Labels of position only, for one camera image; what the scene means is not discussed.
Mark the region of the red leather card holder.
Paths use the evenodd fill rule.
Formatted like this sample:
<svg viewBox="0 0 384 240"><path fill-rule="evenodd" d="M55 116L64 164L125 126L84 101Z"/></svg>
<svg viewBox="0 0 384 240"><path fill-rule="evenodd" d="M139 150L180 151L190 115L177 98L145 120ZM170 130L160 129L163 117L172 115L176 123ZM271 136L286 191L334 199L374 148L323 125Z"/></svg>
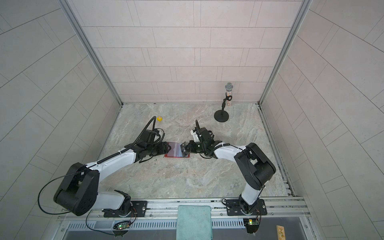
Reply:
<svg viewBox="0 0 384 240"><path fill-rule="evenodd" d="M165 158L189 158L190 154L185 154L182 151L181 143L168 142L171 149L165 154Z"/></svg>

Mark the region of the clear case with credit cards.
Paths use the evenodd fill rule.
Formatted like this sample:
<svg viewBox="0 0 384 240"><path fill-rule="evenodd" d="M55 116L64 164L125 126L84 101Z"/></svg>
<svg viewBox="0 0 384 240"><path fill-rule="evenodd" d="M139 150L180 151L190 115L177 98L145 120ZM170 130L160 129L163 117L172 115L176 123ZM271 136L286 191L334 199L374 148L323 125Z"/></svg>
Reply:
<svg viewBox="0 0 384 240"><path fill-rule="evenodd" d="M189 158L190 157L190 144L187 142L184 142L181 144L181 154L183 158Z"/></svg>

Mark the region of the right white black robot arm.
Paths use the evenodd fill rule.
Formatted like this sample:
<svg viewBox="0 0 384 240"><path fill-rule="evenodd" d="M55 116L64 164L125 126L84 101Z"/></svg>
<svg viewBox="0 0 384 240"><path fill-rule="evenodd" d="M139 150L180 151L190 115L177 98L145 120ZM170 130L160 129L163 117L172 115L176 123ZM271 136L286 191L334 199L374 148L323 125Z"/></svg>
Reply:
<svg viewBox="0 0 384 240"><path fill-rule="evenodd" d="M241 211L250 215L259 212L257 203L261 193L273 175L276 167L264 152L255 143L237 147L222 141L215 141L212 131L206 128L195 127L191 131L193 140L181 144L183 156L192 154L203 154L206 158L225 159L235 162L246 185L239 196L239 207Z"/></svg>

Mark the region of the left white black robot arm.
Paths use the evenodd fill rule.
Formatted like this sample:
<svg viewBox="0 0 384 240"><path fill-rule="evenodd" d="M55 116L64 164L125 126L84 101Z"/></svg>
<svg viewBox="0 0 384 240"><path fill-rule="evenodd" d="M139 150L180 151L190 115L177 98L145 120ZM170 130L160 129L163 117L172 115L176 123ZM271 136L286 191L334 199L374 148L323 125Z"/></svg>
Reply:
<svg viewBox="0 0 384 240"><path fill-rule="evenodd" d="M76 216L90 210L102 210L105 216L125 217L132 213L131 197L119 190L100 192L99 183L123 167L145 162L171 150L159 129L145 130L122 150L86 165L73 164L61 182L53 200Z"/></svg>

